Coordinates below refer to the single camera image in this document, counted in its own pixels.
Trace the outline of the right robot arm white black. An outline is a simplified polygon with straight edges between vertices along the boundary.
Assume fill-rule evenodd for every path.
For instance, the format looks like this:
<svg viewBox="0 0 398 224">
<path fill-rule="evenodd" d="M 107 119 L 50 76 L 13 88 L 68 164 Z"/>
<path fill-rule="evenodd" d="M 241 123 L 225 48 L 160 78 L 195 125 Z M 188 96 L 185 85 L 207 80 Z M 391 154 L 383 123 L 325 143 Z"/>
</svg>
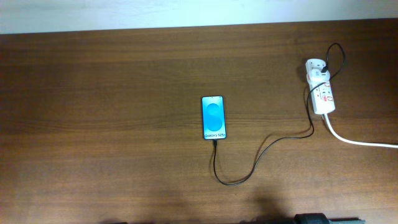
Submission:
<svg viewBox="0 0 398 224">
<path fill-rule="evenodd" d="M 295 224 L 366 224 L 366 220 L 330 220 L 323 213 L 303 213 L 294 216 Z"/>
</svg>

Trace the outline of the blue screen Galaxy smartphone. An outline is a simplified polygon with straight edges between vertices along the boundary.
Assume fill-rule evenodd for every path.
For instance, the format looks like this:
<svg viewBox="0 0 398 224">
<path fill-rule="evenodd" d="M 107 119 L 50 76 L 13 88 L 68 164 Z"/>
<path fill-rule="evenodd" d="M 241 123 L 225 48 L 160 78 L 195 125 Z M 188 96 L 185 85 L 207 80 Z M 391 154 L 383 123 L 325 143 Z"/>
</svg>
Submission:
<svg viewBox="0 0 398 224">
<path fill-rule="evenodd" d="M 205 140 L 219 140 L 227 137 L 222 96 L 201 98 L 203 137 Z"/>
</svg>

